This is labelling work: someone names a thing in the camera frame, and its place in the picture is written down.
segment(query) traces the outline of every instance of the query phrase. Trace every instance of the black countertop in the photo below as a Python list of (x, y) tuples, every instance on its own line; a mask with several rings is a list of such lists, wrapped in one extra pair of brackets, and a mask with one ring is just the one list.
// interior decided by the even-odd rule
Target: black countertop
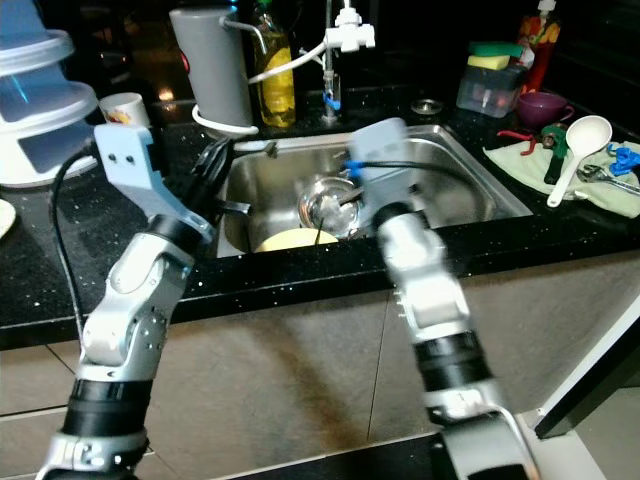
[[(320, 121), (318, 102), (309, 97), (298, 102), (301, 119), (295, 127), (266, 130), (261, 136), (345, 132), (393, 116), (410, 125), (445, 126), (533, 212), (527, 217), (438, 229), (448, 247), (451, 268), (459, 277), (638, 248), (640, 218), (630, 220), (587, 202), (563, 202), (549, 209), (544, 195), (511, 179), (484, 156), (482, 147), (510, 143), (495, 134), (517, 125), (513, 115), (498, 120), (446, 108), (435, 117), (421, 117), (409, 108), (409, 100), (419, 96), (424, 93), (394, 88), (347, 94), (351, 105), (346, 111), (350, 113), (331, 128)], [(614, 140), (627, 139), (614, 134)], [(179, 171), (193, 164), (209, 139), (197, 125), (186, 123), (166, 127), (162, 142), (171, 168)], [(47, 217), (47, 191), (3, 189), (0, 196), (18, 213), (16, 224), (0, 240), (0, 350), (76, 338)], [(91, 311), (103, 295), (109, 269), (146, 221), (139, 209), (107, 183), (101, 168), (68, 180), (60, 209), (84, 308)], [(390, 283), (373, 239), (222, 259), (205, 254), (172, 321), (387, 288)]]

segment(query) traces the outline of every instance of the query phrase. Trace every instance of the sink basin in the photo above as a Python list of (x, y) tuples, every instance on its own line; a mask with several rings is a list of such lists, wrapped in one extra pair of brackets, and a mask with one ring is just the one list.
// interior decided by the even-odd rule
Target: sink basin
[[(432, 228), (530, 215), (458, 141), (440, 126), (409, 128), (411, 158), (441, 171), (412, 171), (410, 199)], [(264, 240), (300, 227), (298, 199), (317, 180), (336, 176), (345, 160), (349, 134), (278, 140), (276, 158), (265, 153), (237, 159), (222, 196), (249, 203), (249, 216), (226, 215), (221, 224), (220, 257), (254, 251)], [(262, 142), (237, 144), (237, 150), (255, 150)], [(366, 235), (366, 228), (360, 235)]]

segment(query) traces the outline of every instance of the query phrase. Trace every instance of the white ladle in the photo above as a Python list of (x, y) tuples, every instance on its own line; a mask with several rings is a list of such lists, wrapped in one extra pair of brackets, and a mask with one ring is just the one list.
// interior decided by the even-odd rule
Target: white ladle
[(547, 199), (547, 205), (554, 208), (560, 205), (580, 162), (603, 149), (611, 140), (612, 133), (611, 124), (607, 119), (597, 115), (582, 117), (573, 122), (567, 130), (567, 145), (571, 149), (573, 158), (553, 187)]

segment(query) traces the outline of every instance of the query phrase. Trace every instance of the plastic container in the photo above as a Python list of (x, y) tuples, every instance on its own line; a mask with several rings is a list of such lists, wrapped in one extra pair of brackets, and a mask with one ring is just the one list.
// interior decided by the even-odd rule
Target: plastic container
[(510, 65), (503, 70), (467, 66), (456, 105), (490, 117), (502, 118), (515, 107), (527, 69)]
[[(84, 117), (98, 101), (91, 87), (62, 74), (58, 62), (73, 53), (71, 39), (45, 30), (32, 1), (3, 1), (0, 32), (0, 185), (46, 185), (91, 138)], [(67, 175), (95, 165), (85, 157)]]

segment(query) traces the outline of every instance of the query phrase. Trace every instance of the spray bottle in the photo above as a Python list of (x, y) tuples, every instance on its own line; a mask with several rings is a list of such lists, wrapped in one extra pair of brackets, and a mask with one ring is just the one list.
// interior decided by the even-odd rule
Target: spray bottle
[(518, 44), (524, 47), (524, 51), (519, 63), (530, 67), (527, 81), (522, 87), (523, 93), (540, 90), (547, 73), (551, 53), (560, 34), (560, 22), (552, 14), (555, 7), (555, 0), (541, 0), (538, 15), (522, 19)]

